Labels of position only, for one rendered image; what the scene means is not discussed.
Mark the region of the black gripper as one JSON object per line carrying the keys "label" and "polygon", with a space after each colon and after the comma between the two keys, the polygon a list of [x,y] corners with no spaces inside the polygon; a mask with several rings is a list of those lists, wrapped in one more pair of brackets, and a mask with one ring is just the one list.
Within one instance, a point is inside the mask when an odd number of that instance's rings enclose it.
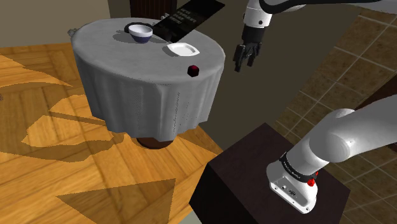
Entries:
{"label": "black gripper", "polygon": [[255,58],[259,55],[265,28],[256,28],[245,25],[242,32],[242,45],[237,45],[233,56],[235,62],[234,71],[239,72],[241,64],[246,57],[246,46],[248,46],[247,66],[252,67]]}

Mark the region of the white square plate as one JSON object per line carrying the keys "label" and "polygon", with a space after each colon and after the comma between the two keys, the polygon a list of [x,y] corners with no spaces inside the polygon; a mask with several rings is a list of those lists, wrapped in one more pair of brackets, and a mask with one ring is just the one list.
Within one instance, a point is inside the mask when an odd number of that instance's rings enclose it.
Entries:
{"label": "white square plate", "polygon": [[188,43],[172,43],[167,48],[180,57],[191,57],[198,55],[200,52]]}

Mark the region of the black flat book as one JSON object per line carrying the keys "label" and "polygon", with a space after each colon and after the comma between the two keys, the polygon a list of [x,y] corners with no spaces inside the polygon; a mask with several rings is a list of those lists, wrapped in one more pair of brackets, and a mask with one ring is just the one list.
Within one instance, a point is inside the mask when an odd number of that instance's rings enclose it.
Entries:
{"label": "black flat book", "polygon": [[177,43],[225,6],[217,0],[190,0],[153,26],[153,34]]}

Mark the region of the white and blue bowl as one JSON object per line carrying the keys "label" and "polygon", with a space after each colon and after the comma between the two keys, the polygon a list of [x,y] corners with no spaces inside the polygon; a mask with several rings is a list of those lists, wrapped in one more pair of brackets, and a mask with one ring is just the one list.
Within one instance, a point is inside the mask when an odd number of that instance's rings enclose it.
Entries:
{"label": "white and blue bowl", "polygon": [[143,24],[130,25],[128,30],[129,34],[137,43],[147,43],[153,35],[153,29]]}

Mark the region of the round table with grey cloth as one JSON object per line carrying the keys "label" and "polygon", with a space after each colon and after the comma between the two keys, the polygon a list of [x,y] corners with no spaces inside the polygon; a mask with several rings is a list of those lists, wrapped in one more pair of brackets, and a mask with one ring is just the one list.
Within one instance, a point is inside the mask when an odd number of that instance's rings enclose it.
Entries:
{"label": "round table with grey cloth", "polygon": [[[225,53],[199,31],[183,38],[200,52],[191,57],[174,55],[158,36],[137,43],[124,32],[131,22],[131,18],[97,20],[71,37],[90,110],[111,132],[171,141],[207,121]],[[191,65],[200,69],[198,76],[187,74]]]}

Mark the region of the dark robot stand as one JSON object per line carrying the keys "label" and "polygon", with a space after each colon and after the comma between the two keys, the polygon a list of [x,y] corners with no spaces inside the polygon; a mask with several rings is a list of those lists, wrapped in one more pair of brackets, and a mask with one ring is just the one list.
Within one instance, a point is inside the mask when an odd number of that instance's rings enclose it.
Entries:
{"label": "dark robot stand", "polygon": [[202,224],[339,224],[350,190],[326,170],[302,214],[270,189],[266,168],[292,144],[263,123],[207,163],[190,206]]}

